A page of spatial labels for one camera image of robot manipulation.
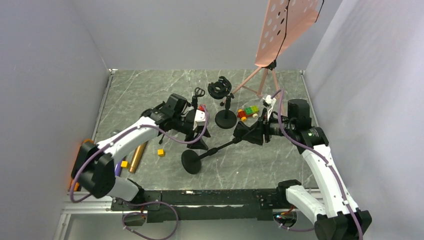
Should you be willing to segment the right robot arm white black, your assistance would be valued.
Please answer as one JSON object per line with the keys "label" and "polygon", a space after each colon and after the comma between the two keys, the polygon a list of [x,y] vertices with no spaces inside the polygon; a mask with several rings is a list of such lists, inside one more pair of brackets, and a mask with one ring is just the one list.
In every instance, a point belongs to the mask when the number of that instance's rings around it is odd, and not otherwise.
{"label": "right robot arm white black", "polygon": [[256,145],[272,136],[286,137],[297,147],[317,183],[322,201],[312,196],[298,180],[285,180],[276,188],[282,208],[296,207],[313,224],[319,240],[362,240],[372,217],[361,210],[346,188],[333,159],[324,131],[312,125],[310,105],[304,99],[287,103],[287,116],[265,112],[255,124],[238,122],[233,136]]}

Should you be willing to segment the purple microphone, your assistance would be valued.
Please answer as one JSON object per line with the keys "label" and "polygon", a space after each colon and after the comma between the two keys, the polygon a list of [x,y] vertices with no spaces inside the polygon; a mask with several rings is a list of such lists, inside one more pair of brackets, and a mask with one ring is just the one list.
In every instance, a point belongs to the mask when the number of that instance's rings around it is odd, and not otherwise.
{"label": "purple microphone", "polygon": [[120,177],[122,173],[122,167],[121,167],[121,163],[117,163],[115,168],[114,168],[114,175],[117,177]]}

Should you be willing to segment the black shock mount desk stand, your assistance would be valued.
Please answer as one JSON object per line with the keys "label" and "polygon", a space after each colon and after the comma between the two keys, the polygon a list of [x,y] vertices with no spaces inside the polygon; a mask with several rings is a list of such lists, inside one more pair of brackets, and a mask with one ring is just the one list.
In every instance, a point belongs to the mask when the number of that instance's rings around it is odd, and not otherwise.
{"label": "black shock mount desk stand", "polygon": [[213,99],[222,100],[219,105],[224,107],[223,110],[218,111],[215,115],[216,125],[222,129],[233,128],[237,123],[237,117],[230,110],[231,101],[234,98],[230,81],[224,76],[219,76],[217,81],[208,84],[207,91]]}

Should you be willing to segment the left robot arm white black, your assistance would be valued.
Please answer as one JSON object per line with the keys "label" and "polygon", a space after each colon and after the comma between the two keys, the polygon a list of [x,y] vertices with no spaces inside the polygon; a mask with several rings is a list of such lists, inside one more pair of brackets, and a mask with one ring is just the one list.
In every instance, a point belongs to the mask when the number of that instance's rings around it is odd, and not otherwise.
{"label": "left robot arm white black", "polygon": [[116,135],[99,141],[85,141],[79,148],[71,171],[70,199],[76,203],[74,188],[79,184],[97,199],[109,196],[123,200],[131,210],[145,202],[145,190],[135,181],[115,174],[115,166],[136,147],[163,135],[194,149],[206,148],[202,137],[209,113],[204,104],[196,105],[176,93],[167,101],[148,108],[140,118]]}

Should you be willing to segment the gold microphone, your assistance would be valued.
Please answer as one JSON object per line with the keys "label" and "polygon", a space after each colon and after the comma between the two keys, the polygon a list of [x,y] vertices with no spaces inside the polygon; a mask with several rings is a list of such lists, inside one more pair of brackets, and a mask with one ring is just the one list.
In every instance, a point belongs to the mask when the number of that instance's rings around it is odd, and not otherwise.
{"label": "gold microphone", "polygon": [[131,159],[131,162],[130,162],[130,166],[129,166],[129,170],[128,170],[129,173],[134,174],[137,171],[139,164],[141,162],[141,159],[143,157],[143,154],[145,152],[147,144],[148,144],[147,142],[144,142],[143,144],[139,145],[135,149],[133,156],[132,156],[132,159]]}

